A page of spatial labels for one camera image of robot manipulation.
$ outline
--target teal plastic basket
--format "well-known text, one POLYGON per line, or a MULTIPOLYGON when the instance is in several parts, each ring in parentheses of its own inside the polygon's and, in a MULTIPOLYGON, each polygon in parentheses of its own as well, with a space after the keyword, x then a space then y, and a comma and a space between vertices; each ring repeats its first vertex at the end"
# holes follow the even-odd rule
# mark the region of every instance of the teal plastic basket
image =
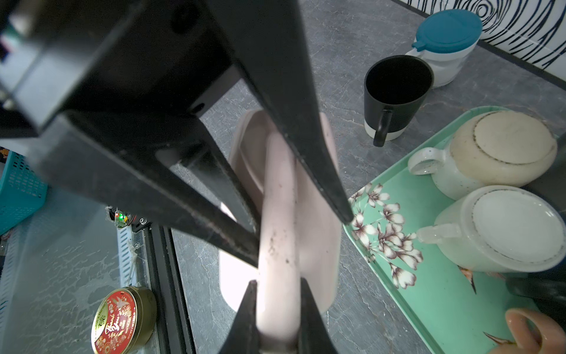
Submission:
POLYGON ((41 208, 46 193, 47 184, 37 178, 25 157, 10 151, 0 180, 0 234, 41 208))

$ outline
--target cup handle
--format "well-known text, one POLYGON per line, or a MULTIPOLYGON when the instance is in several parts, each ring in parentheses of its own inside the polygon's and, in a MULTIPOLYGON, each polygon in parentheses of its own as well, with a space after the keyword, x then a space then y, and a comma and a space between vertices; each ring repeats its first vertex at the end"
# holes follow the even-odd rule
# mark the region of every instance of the cup handle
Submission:
POLYGON ((385 108, 381 111, 381 119, 379 120, 378 128, 375 130, 374 146, 382 147, 385 145, 385 138, 389 131, 392 116, 393 111, 391 109, 385 108))
POLYGON ((446 155, 443 150, 433 147, 426 147, 414 153, 407 163, 411 174, 430 174, 437 172, 444 161, 446 155))
POLYGON ((566 351, 566 334, 552 318, 529 309, 509 309, 505 312, 507 326, 519 349, 529 353, 562 354, 566 351), (529 329, 527 319, 536 326, 529 329))
POLYGON ((439 244, 445 238, 461 236, 462 230, 458 224, 427 226, 417 230, 417 239, 424 244, 439 244))
POLYGON ((267 136, 265 149, 255 325, 261 348, 272 352, 277 346, 289 350, 297 342, 301 325, 301 274, 294 226, 295 157, 278 131, 267 136))

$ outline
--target teal-lidded container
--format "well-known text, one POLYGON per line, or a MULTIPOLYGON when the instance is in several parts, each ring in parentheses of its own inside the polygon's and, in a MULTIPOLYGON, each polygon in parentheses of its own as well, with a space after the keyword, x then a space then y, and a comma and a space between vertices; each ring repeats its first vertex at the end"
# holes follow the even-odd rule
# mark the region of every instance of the teal-lidded container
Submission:
POLYGON ((46 193, 47 184, 25 163, 25 157, 10 151, 0 180, 0 234, 41 208, 46 193))
POLYGON ((452 9, 437 12, 421 23, 407 55, 426 61, 434 73, 432 87, 450 83, 475 48, 483 24, 475 13, 452 9))

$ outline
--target countertop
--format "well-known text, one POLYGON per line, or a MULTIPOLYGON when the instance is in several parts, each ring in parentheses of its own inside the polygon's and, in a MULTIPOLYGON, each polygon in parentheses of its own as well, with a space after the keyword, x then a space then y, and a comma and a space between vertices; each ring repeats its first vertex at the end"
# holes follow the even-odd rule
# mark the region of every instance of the countertop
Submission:
MULTIPOLYGON (((476 47, 452 83, 429 93, 404 134, 376 148, 363 127, 365 73, 382 58, 408 52, 424 18, 390 0, 306 0, 301 8, 319 106, 334 130, 347 195, 476 106, 505 106, 543 119, 556 134, 566 131, 565 91, 476 47)), ((238 118, 258 107, 240 81, 203 116, 225 155, 238 118)), ((187 170, 175 171, 218 204, 187 170)), ((218 251, 181 232, 174 237, 197 353, 216 354, 235 316, 220 293, 218 251)), ((429 353, 345 234, 338 294, 323 320, 341 354, 429 353)))

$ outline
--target green tray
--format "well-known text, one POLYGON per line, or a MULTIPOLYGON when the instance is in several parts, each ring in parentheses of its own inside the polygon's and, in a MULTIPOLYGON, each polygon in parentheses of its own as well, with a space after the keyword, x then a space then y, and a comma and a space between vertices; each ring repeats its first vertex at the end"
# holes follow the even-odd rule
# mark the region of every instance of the green tray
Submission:
POLYGON ((348 237, 433 354, 487 353, 513 339, 507 309, 536 309, 531 299, 511 295, 500 274, 472 274, 436 245, 414 239, 414 232, 433 225, 454 201, 430 175, 410 174, 409 157, 423 147, 443 148, 466 121, 494 110, 507 108, 484 106, 462 114, 350 198, 356 219, 344 226, 348 237))

